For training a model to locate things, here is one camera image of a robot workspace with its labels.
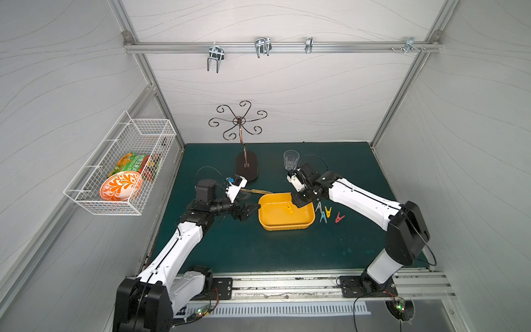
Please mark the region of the grey clothespin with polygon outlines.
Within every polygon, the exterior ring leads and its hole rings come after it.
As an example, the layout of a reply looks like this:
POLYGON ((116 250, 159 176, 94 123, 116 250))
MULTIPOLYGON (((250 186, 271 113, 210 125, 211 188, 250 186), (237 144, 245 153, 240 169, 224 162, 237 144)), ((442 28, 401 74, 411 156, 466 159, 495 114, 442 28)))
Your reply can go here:
POLYGON ((317 202, 317 206, 316 206, 316 211, 319 210, 320 213, 323 213, 323 209, 322 209, 322 203, 320 201, 317 202))

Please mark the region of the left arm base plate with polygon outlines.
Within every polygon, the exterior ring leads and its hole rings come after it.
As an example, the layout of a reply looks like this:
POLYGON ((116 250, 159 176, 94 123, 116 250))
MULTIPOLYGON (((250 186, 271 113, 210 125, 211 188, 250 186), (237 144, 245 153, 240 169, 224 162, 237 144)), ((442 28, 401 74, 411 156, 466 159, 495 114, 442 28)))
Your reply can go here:
POLYGON ((194 300, 231 300, 233 279, 230 277, 214 277, 207 279, 203 290, 194 300))

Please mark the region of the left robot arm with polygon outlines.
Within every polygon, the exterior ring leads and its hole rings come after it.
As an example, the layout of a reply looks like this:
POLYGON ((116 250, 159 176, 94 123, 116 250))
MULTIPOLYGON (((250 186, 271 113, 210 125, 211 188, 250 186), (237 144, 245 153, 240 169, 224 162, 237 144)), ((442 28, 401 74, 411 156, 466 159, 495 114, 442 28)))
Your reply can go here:
POLYGON ((245 221, 260 206, 237 199, 247 179, 238 175, 228 178, 225 195, 218 198, 217 182, 199 181, 196 196, 181 215, 176 231, 163 250, 136 277, 125 278, 116 293, 113 331, 169 331, 178 325, 187 325, 209 315, 216 304, 196 310, 185 318, 176 314, 196 296, 219 296, 210 268, 193 266, 181 279, 176 279, 194 247, 218 216, 230 215, 245 221))

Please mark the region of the red clothespin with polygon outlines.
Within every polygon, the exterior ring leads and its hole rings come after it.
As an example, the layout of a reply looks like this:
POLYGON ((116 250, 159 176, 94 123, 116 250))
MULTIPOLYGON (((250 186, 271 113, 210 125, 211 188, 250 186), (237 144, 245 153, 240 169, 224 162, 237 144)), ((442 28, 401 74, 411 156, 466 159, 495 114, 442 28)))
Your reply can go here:
POLYGON ((340 221, 344 218, 344 215, 341 215, 340 213, 337 214, 337 217, 335 218, 335 223, 338 224, 340 221))

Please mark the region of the yellow plastic storage box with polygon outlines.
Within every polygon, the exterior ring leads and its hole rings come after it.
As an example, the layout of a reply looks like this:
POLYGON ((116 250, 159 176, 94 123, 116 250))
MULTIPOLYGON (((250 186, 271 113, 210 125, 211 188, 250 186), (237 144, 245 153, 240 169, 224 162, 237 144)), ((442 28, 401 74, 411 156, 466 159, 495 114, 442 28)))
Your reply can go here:
POLYGON ((267 231, 306 229, 315 221, 312 203, 298 208, 291 203, 290 193, 265 194, 259 199, 259 222, 267 231), (290 204, 290 214, 284 204, 290 204))

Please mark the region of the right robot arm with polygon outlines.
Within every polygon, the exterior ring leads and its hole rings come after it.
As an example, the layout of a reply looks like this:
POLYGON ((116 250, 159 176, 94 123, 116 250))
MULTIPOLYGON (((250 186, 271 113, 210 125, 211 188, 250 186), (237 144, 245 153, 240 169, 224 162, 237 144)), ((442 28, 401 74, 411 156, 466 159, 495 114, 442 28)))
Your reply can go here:
POLYGON ((339 174, 320 174, 303 166, 289 171, 287 180, 295 189, 291 197, 297 207, 328 199, 356 211, 386 232, 384 248, 360 277, 366 293, 382 291, 396 272, 411 266, 427 247, 430 233, 420 208, 411 201, 390 201, 339 174))

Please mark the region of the teal clothespin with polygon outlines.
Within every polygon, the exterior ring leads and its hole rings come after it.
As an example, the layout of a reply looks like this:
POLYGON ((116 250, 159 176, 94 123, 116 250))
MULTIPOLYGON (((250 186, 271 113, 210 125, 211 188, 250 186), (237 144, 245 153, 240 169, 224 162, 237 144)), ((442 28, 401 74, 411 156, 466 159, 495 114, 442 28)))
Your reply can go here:
POLYGON ((322 212, 319 222, 324 222, 325 224, 328 223, 328 218, 326 217, 325 212, 322 212))

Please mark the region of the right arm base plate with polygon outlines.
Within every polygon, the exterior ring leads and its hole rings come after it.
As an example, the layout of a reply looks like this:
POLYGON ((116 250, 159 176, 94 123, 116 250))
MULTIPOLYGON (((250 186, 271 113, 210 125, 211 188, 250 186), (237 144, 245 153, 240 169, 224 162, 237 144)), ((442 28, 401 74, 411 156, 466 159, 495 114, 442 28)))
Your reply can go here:
POLYGON ((368 276, 342 275, 336 284, 344 298, 392 298, 398 297, 397 288, 392 277, 384 284, 378 284, 368 276))

